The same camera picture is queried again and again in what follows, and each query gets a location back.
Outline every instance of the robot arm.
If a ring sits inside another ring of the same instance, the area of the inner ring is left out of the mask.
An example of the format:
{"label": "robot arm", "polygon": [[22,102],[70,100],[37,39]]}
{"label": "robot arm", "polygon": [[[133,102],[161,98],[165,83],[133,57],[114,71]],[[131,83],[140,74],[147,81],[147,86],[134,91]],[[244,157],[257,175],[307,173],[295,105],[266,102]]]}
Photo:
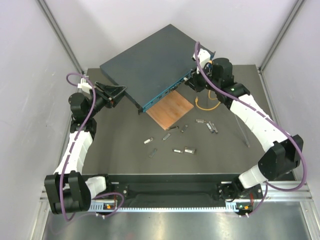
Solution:
{"label": "robot arm", "polygon": [[[210,81],[220,90],[254,107],[256,111],[215,91],[199,73],[198,68],[192,71],[190,79],[185,84],[196,92],[204,89],[214,91],[217,99],[237,115],[253,132],[265,152],[257,165],[243,172],[232,181],[235,192],[240,194],[246,189],[265,181],[273,181],[297,168],[300,164],[300,157],[295,147],[281,131],[266,121],[265,118],[270,119],[270,117],[258,106],[249,90],[241,83],[234,81],[233,65],[227,58],[213,59],[214,53],[208,57],[209,55],[206,50],[200,49],[198,59]],[[292,138],[302,149],[303,140],[301,137],[295,135]]]}
{"label": "robot arm", "polygon": [[[81,80],[78,85],[83,92],[93,95],[92,88]],[[113,108],[125,94],[125,86],[107,86],[99,82],[95,83],[96,101],[93,111],[85,126],[80,129],[84,119],[89,114],[93,105],[93,98],[77,92],[69,97],[72,121],[70,126],[69,143],[66,151],[53,175],[46,176],[44,186],[47,192],[51,210],[54,214],[61,214],[60,203],[60,177],[63,177],[63,203],[66,213],[87,211],[91,199],[107,189],[104,176],[94,176],[87,181],[82,176],[82,168],[86,154],[92,144],[97,131],[97,122],[93,118],[103,107]]]}

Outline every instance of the purple cable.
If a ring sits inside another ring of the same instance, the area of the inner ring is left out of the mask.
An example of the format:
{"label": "purple cable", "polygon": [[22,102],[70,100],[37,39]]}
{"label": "purple cable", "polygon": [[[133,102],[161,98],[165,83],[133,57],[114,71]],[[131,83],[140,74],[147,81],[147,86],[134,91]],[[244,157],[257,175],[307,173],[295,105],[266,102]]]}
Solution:
{"label": "purple cable", "polygon": [[70,82],[69,80],[69,77],[71,75],[77,75],[77,76],[80,76],[81,78],[84,78],[89,84],[90,86],[92,87],[92,93],[93,93],[93,101],[92,101],[92,106],[90,108],[90,111],[88,113],[88,115],[86,116],[86,118],[84,119],[83,123],[81,124],[80,128],[78,129],[78,132],[77,134],[75,135],[74,137],[74,141],[70,147],[70,150],[69,150],[69,155],[66,156],[66,159],[65,159],[65,162],[64,162],[64,165],[63,165],[63,168],[62,168],[62,172],[61,172],[61,175],[60,175],[60,181],[59,181],[59,195],[60,195],[60,204],[61,204],[61,211],[62,211],[62,215],[64,217],[64,219],[69,222],[71,221],[74,216],[75,216],[75,213],[72,214],[72,216],[70,218],[68,218],[67,216],[67,213],[66,213],[66,209],[65,209],[65,203],[64,203],[64,190],[63,190],[63,185],[64,185],[64,176],[65,176],[65,172],[66,172],[66,168],[67,168],[67,165],[68,165],[68,161],[69,161],[69,158],[70,158],[70,155],[72,153],[72,150],[74,148],[74,145],[75,145],[75,142],[76,140],[78,139],[78,136],[81,132],[81,130],[84,128],[85,124],[87,123],[87,121],[89,120],[90,118],[90,115],[92,113],[92,111],[94,110],[94,107],[95,107],[95,103],[96,103],[96,91],[95,91],[95,86],[92,84],[92,82],[84,75],[80,74],[80,73],[77,73],[77,72],[71,72],[69,74],[66,75],[66,80],[69,84],[73,85],[73,86],[77,86],[76,84]]}
{"label": "purple cable", "polygon": [[[122,205],[124,204],[124,202],[125,202],[125,197],[121,194],[121,193],[119,193],[119,192],[108,192],[108,193],[104,193],[104,194],[101,194],[101,195],[98,195],[98,196],[96,196],[94,199],[98,199],[98,198],[103,198],[103,197],[106,197],[106,196],[110,196],[110,195],[118,195],[118,196],[120,196],[121,197],[121,202],[120,202],[120,204],[117,206],[117,208],[113,211],[113,212],[111,212],[110,214],[108,214],[108,215],[104,215],[104,218],[108,218],[108,217],[110,217],[110,216],[112,216],[112,215],[114,215],[121,207],[122,207]],[[69,225],[71,225],[72,223],[74,223],[75,221],[77,221],[77,220],[79,220],[79,219],[81,219],[81,218],[83,218],[83,217],[85,217],[85,216],[92,216],[92,215],[95,215],[95,213],[94,212],[88,212],[88,213],[85,213],[85,214],[82,214],[81,216],[79,216],[79,217],[77,217],[77,218],[74,218],[73,220],[71,220],[71,221],[69,221],[62,229],[60,229],[60,231],[58,231],[58,232],[56,232],[56,231],[54,231],[54,229],[53,229],[53,221],[51,220],[51,222],[50,222],[50,230],[51,230],[51,233],[53,234],[53,235],[59,235],[59,234],[61,234],[67,227],[69,227]]]}
{"label": "purple cable", "polygon": [[[194,47],[194,55],[195,56],[198,56],[198,53],[199,53],[199,50],[200,50],[200,42],[196,42],[195,43],[195,47]],[[301,158],[301,162],[302,162],[302,167],[303,167],[303,176],[302,176],[302,180],[300,182],[300,184],[296,187],[293,187],[293,188],[289,188],[289,189],[285,189],[285,188],[280,188],[280,187],[277,187],[277,186],[274,186],[272,184],[270,184],[269,182],[266,182],[267,185],[269,185],[270,187],[276,189],[276,190],[279,190],[279,191],[284,191],[284,192],[292,192],[292,191],[295,191],[295,190],[298,190],[300,189],[306,182],[306,178],[307,178],[307,166],[306,166],[306,160],[305,160],[305,157],[303,156],[299,146],[296,144],[296,142],[293,140],[293,138],[282,128],[280,127],[279,125],[277,125],[274,121],[272,121],[271,119],[267,118],[266,115],[264,115],[262,112],[258,111],[257,109],[255,109],[254,107],[250,106],[249,104],[247,104],[246,102],[244,101],[241,101],[239,98],[235,97],[235,96],[232,96],[230,95],[229,93],[225,92],[225,91],[222,91],[220,90],[219,88],[217,88],[211,81],[210,79],[207,77],[207,75],[205,74],[204,70],[201,68],[201,65],[200,65],[200,61],[199,61],[199,58],[196,57],[195,58],[195,61],[196,61],[196,65],[197,67],[199,68],[202,76],[204,77],[204,79],[206,80],[206,82],[218,93],[222,94],[222,95],[225,95],[226,97],[234,100],[234,101],[237,101],[243,105],[245,105],[247,108],[257,112],[260,116],[262,116],[266,121],[268,121],[271,125],[273,125],[275,128],[277,128],[280,132],[282,132],[288,139],[289,141],[292,143],[292,145],[295,147],[296,151],[298,152],[300,158]]]}

